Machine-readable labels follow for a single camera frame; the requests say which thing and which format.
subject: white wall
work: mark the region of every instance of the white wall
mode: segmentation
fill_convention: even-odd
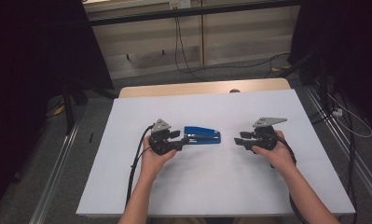
[[[168,10],[169,2],[89,0],[84,6],[92,19]],[[191,5],[209,7],[246,2],[253,1],[193,0]],[[288,52],[297,12],[298,7],[281,7],[180,18],[187,61],[191,66],[198,66],[268,58]],[[175,29],[174,19],[93,27],[112,78],[176,69]],[[160,54],[163,49],[165,57]],[[154,63],[146,65],[135,60],[141,55],[152,55],[153,58],[142,58]],[[180,54],[178,60],[184,63]]]

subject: forearm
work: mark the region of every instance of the forearm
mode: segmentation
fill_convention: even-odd
[[[339,223],[295,166],[287,167],[281,174],[296,207],[310,224]]]
[[[140,176],[119,224],[145,224],[154,178]]]

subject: person's right hand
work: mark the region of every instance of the person's right hand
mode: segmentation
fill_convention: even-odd
[[[154,180],[156,179],[165,162],[173,158],[177,151],[171,150],[162,156],[156,154],[148,143],[150,137],[151,136],[148,135],[143,140],[144,152],[142,155],[142,170],[140,176],[146,176]]]
[[[275,130],[275,133],[284,139],[284,135],[281,131]],[[272,150],[266,150],[257,146],[253,146],[252,150],[256,154],[266,157],[270,164],[279,172],[283,172],[286,168],[295,166],[288,148],[280,141],[278,141],[276,147]]]

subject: white tabletop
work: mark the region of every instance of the white tabletop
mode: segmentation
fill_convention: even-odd
[[[145,128],[161,118],[171,130],[215,129],[220,145],[184,146],[158,175],[148,215],[247,217],[293,214],[288,188],[268,161],[236,146],[261,117],[287,118],[282,130],[297,167],[336,214],[354,213],[310,121],[293,90],[116,99],[88,183],[76,211],[88,217],[120,216],[131,164]],[[140,164],[133,185],[140,174]]]

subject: blue stapler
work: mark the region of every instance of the blue stapler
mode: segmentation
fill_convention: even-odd
[[[185,126],[185,138],[189,139],[189,145],[221,143],[220,132],[195,126]]]

